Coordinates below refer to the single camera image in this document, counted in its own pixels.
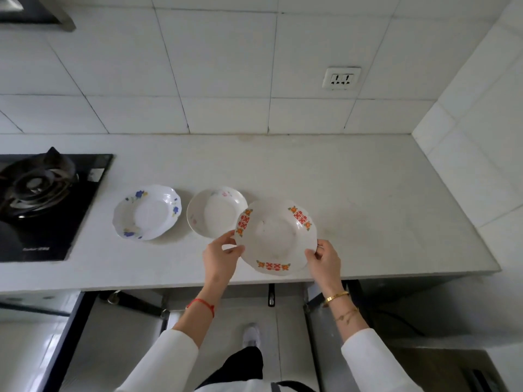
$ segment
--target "electrical outlet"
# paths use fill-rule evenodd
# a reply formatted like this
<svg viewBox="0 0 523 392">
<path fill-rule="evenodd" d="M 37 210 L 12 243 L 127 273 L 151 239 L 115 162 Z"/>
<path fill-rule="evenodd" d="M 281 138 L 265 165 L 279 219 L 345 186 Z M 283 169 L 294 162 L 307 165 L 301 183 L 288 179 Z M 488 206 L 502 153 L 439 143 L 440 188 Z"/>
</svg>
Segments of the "electrical outlet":
<svg viewBox="0 0 523 392">
<path fill-rule="evenodd" d="M 353 89 L 360 73 L 361 67 L 329 67 L 325 72 L 322 88 Z"/>
</svg>

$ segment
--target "white jacket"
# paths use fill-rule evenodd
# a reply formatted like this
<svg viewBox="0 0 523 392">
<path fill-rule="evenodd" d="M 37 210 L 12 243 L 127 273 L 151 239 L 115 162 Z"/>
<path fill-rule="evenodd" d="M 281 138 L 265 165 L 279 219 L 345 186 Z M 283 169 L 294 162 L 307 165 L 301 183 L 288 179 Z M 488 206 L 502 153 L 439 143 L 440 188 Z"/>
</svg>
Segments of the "white jacket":
<svg viewBox="0 0 523 392">
<path fill-rule="evenodd" d="M 373 329 L 351 336 L 342 354 L 360 392 L 422 392 Z M 189 336 L 165 330 L 116 392 L 182 392 L 197 356 L 198 347 Z M 198 392 L 271 392 L 271 385 L 252 379 L 206 385 Z"/>
</svg>

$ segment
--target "ceramic plate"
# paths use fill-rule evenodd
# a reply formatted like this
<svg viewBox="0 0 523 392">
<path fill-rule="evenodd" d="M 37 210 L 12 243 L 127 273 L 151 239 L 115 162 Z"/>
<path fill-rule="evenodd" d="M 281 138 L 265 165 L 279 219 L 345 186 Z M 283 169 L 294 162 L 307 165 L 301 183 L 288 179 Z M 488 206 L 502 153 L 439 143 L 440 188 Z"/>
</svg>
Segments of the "ceramic plate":
<svg viewBox="0 0 523 392">
<path fill-rule="evenodd" d="M 217 238 L 234 229 L 247 201 L 230 187 L 200 191 L 187 206 L 187 221 L 201 236 Z"/>
<path fill-rule="evenodd" d="M 288 275 L 307 265 L 305 249 L 316 251 L 317 230 L 295 202 L 269 198 L 255 201 L 239 216 L 234 233 L 245 245 L 243 260 L 264 274 Z"/>
<path fill-rule="evenodd" d="M 112 224 L 125 239 L 149 240 L 170 229 L 181 213 L 180 196 L 171 187 L 148 185 L 123 199 Z"/>
</svg>

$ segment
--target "countertop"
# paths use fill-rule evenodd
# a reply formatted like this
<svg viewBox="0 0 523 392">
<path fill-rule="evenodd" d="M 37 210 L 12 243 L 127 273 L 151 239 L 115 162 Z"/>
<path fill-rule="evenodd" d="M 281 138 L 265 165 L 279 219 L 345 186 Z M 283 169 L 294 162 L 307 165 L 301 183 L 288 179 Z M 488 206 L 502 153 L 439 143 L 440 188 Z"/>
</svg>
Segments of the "countertop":
<svg viewBox="0 0 523 392">
<path fill-rule="evenodd" d="M 228 185 L 248 202 L 283 197 L 306 208 L 343 259 L 344 278 L 495 272 L 496 263 L 409 135 L 2 135 L 0 154 L 112 153 L 114 162 L 66 261 L 0 263 L 0 292 L 193 286 L 209 239 L 185 209 L 205 188 Z M 126 241 L 116 204 L 143 184 L 173 187 L 184 211 L 162 237 Z M 256 272 L 239 261 L 232 283 L 310 280 Z"/>
</svg>

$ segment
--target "gas stove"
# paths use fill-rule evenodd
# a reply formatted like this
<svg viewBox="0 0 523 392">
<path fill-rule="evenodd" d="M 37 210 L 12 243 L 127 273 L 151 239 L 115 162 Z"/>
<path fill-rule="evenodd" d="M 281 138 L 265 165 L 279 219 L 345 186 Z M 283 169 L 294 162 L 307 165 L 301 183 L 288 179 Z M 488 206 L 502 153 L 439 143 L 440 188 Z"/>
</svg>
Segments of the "gas stove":
<svg viewBox="0 0 523 392">
<path fill-rule="evenodd" d="M 65 260 L 111 159 L 0 155 L 0 262 Z"/>
</svg>

